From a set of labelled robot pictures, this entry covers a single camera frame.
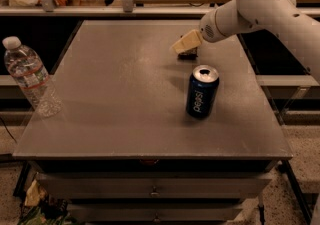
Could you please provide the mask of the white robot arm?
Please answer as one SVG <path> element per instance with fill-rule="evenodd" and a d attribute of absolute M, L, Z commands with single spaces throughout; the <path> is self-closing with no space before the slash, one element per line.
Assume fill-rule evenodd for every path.
<path fill-rule="evenodd" d="M 320 22 L 296 8 L 296 0 L 232 0 L 206 13 L 199 28 L 183 35 L 175 54 L 257 30 L 272 33 L 320 81 Z"/>

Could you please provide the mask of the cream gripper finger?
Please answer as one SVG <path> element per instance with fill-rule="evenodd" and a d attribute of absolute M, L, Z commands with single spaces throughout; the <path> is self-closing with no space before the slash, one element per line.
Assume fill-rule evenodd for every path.
<path fill-rule="evenodd" d="M 203 42 L 203 37 L 199 30 L 193 29 L 183 35 L 170 48 L 175 54 L 186 52 L 190 49 L 200 46 Z"/>

